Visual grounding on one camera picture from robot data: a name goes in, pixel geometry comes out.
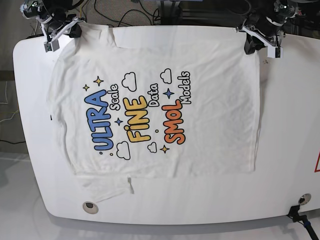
t-shirt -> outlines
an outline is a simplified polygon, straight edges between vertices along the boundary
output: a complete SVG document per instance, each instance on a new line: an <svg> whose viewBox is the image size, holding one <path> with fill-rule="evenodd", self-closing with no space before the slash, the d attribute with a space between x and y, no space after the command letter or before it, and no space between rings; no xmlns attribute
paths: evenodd
<svg viewBox="0 0 320 240"><path fill-rule="evenodd" d="M96 201L132 193L134 178L254 170L259 61L244 42L121 48L107 26L81 28L57 60L48 105L56 143Z"/></svg>

